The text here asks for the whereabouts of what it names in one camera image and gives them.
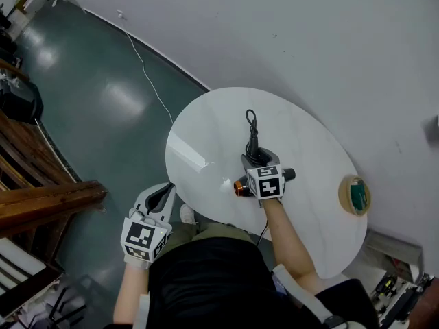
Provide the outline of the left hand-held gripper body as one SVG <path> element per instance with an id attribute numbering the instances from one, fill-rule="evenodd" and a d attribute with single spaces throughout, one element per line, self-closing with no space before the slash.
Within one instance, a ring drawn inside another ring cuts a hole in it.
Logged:
<path id="1" fill-rule="evenodd" d="M 135 208 L 124 219 L 121 247 L 125 262 L 154 262 L 166 245 L 172 226 Z"/>

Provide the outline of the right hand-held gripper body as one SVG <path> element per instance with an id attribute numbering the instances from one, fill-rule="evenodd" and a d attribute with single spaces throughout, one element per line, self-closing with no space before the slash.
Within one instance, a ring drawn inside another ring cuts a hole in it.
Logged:
<path id="1" fill-rule="evenodd" d="M 247 186 L 258 199 L 279 199 L 283 196 L 285 178 L 281 164 L 269 166 L 268 149 L 259 148 L 257 157 L 251 158 L 256 167 L 245 169 Z"/>

